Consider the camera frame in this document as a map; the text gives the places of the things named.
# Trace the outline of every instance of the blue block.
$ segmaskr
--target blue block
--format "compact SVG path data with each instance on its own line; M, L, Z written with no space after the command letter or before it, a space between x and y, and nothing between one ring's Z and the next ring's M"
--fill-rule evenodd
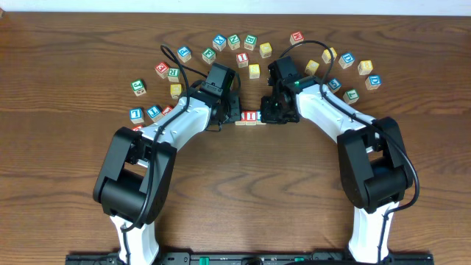
M178 49L178 54L181 56L181 57L184 57L186 56L187 54L190 53L190 49L187 47L187 46L183 46L183 47L180 47Z
M336 92L341 87L341 83L336 78L332 79L327 85L332 92Z
M342 59L344 59L344 62L345 63L351 63L355 60L355 58L353 57L353 55L351 53L346 53L344 55L341 56Z
M147 115L149 115L150 118L154 118L159 114L160 114L160 110L158 109L157 106L152 106L151 108L147 110Z
M381 85L381 78L378 75L369 76L369 83L371 85Z
M130 110L130 118L133 119L142 119L143 113L140 108Z
M218 45L222 45L225 41L226 41L226 37L221 35L221 34L218 34L214 40L213 40L215 43L217 43Z

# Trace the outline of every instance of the wooden block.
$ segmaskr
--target wooden block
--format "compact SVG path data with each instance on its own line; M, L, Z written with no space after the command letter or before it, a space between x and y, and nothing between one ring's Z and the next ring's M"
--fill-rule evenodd
M170 85L170 94L171 94L172 99L178 99L181 93L182 93L181 84Z
M358 92L355 89L348 90L344 94L344 101L349 105L355 103L359 98L360 96L358 95Z
M241 112L241 120L236 121L235 125L245 125L245 111Z
M330 91L332 91L332 93L335 93L339 91L341 83L336 78L334 78L327 83L327 86L330 88Z
M330 50L333 53L333 60L336 60L337 58L336 50L333 47L330 47ZM327 49L325 49L324 52L322 53L322 59L324 60L324 63L330 63L330 53Z
M179 82L180 81L180 70L178 68L170 68L167 74L170 82Z
M139 131L139 130L142 129L142 128L144 128L142 125L138 125L138 126L134 127L132 130L135 131L135 132L137 132L137 131Z
M203 53L203 60L211 64L216 59L216 52L212 48L207 48Z
M186 63L191 59L191 51L187 46L180 47L178 49L178 57L182 62Z
M131 87L136 96L144 95L146 93L146 87L140 79L137 79L136 81L132 82Z
M226 37L221 34L218 34L213 39L213 47L220 52L222 51L222 49L226 47L226 44L227 44Z
M319 67L319 64L313 60L309 60L309 63L306 66L304 72L307 75L314 75Z
M272 56L272 46L270 43L260 44L260 55L262 58L267 58Z
M262 122L262 112L257 110L257 125L259 125L259 124L266 124L266 123Z
M171 112L171 110L173 110L173 109L174 108L172 108L170 106L167 106L162 110L162 114L165 116L165 115L169 114Z
M373 90L377 89L381 85L381 78L378 75L369 76L365 80L366 89Z
M144 114L142 113L142 109L136 108L130 110L130 118L133 124L140 124L144 122Z
M257 112L246 111L245 112L245 125L257 125Z
M244 41L244 48L253 51L255 46L257 46L257 37L254 35L248 35Z
M250 79L255 79L260 77L260 66L256 64L249 65Z
M249 65L249 56L245 52L237 54L235 56L235 59L237 60L237 65L239 68L246 67Z
M147 115L149 115L150 119L153 122L157 122L161 118L163 118L163 114L160 112L157 106L152 106L147 110Z
M229 37L229 47L232 50L238 49L241 46L241 39L236 34Z
M289 38L289 42L291 42L291 45L299 43L303 40L304 40L304 36L302 35L301 32L294 32L291 34L291 37Z
M358 64L358 73L360 75L369 74L373 71L373 63L370 60L361 61Z
M162 79L167 78L167 74L169 73L169 69L170 69L170 67L164 62L159 63L159 64L157 64L157 66L155 66L155 71L157 72L159 77L162 77Z
M343 69L350 67L353 64L353 62L355 62L355 58L349 52L346 54L343 54L339 59L340 66Z

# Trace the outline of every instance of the white wall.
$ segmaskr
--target white wall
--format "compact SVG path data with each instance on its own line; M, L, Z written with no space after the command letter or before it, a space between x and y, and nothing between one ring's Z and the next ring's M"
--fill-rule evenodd
M0 0L0 7L56 12L471 15L471 0Z

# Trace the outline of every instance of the wood grain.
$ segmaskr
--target wood grain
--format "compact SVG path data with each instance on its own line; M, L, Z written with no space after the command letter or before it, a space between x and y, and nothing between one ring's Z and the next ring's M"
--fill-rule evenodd
M189 46L187 65L208 71L201 52L218 33L270 42L268 59L248 52L250 63L261 65L260 79L239 69L242 104L255 110L271 92L263 69L297 30L339 54L372 60L373 74L383 78L367 91L355 67L336 62L331 75L343 84L338 95L358 89L355 108L398 121L419 172L419 202L394 216L390 248L431 251L436 264L468 264L471 18L99 13L8 13L0 20L0 264L63 264L70 252L118 247L91 192L113 133L132 126L127 111L175 103L169 82L153 69L166 60L161 43ZM239 51L226 48L216 62L238 69ZM291 55L299 70L312 59L323 74L321 53L305 45ZM144 96L130 89L137 78L147 83ZM197 252L310 252L345 247L352 225L336 146L303 120L196 135L179 152L156 230L161 245Z

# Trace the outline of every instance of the wooden table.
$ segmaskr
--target wooden table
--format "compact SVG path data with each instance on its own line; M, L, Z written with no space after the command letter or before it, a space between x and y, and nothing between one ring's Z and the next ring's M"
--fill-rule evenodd
M188 45L187 65L208 71L201 52L216 34L258 36L273 56L260 79L225 48L216 62L237 69L242 105L259 108L267 65L301 30L339 54L372 60L383 84L367 91L356 67L332 77L337 96L397 120L419 172L417 205L394 215L393 251L431 251L436 264L467 264L471 247L471 18L339 15L7 13L0 20L0 263L63 264L70 252L109 252L118 237L92 189L113 133L131 127L132 107L174 104L154 70L159 45ZM303 71L322 49L291 55ZM190 81L199 77L188 73ZM130 83L145 80L136 97ZM409 189L403 203L412 197ZM343 248L353 206L339 180L336 145L314 124L236 127L193 137L177 156L157 220L162 246L195 252L310 252Z

